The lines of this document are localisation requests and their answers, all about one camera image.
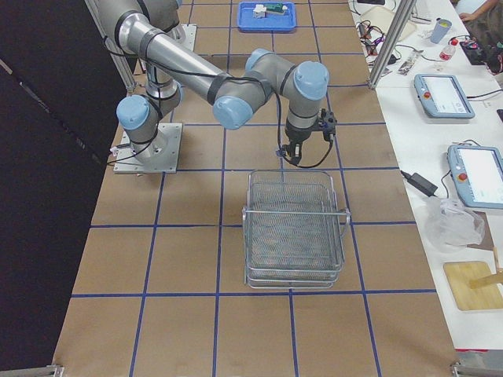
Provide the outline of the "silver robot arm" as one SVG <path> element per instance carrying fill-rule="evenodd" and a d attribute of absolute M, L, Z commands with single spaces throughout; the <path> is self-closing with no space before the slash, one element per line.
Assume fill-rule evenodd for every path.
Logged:
<path fill-rule="evenodd" d="M 141 8 L 150 24 L 162 31 L 168 32 L 179 25 L 179 4 L 175 0 L 145 0 Z"/>
<path fill-rule="evenodd" d="M 146 63 L 145 96 L 120 101 L 116 114 L 130 138 L 135 155 L 157 142 L 157 122 L 179 106 L 186 86 L 212 106 L 218 122 L 228 130 L 246 124 L 271 97 L 288 100 L 286 124 L 277 134 L 288 143 L 278 146 L 287 163 L 299 166 L 302 145 L 313 132 L 321 131 L 333 144 L 336 120 L 321 107 L 327 93 L 329 72 L 315 61 L 294 64 L 277 54 L 256 49 L 248 58 L 245 73 L 235 77 L 185 48 L 180 31 L 180 1 L 99 1 L 97 16 L 106 39 L 126 57 Z"/>

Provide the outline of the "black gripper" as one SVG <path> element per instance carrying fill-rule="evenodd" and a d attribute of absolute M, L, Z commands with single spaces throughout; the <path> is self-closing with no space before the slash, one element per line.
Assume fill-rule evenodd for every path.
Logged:
<path fill-rule="evenodd" d="M 288 138 L 288 144 L 281 146 L 281 155 L 283 158 L 293 157 L 293 164 L 298 165 L 302 159 L 302 145 L 313 132 L 318 131 L 317 126 L 299 128 L 290 122 L 286 122 L 285 134 Z"/>

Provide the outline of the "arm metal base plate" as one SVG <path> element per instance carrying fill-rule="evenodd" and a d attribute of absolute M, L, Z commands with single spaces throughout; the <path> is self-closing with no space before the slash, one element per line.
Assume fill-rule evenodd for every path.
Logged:
<path fill-rule="evenodd" d="M 171 30 L 171 37 L 186 49 L 194 51 L 196 30 L 195 24 L 179 24 Z"/>
<path fill-rule="evenodd" d="M 113 172 L 116 174 L 174 174 L 178 167 L 179 149 L 182 140 L 181 123 L 160 123 L 158 134 L 152 144 L 141 153 L 140 147 L 130 148 L 130 140 L 123 132 L 122 143 L 126 145 L 118 151 Z"/>

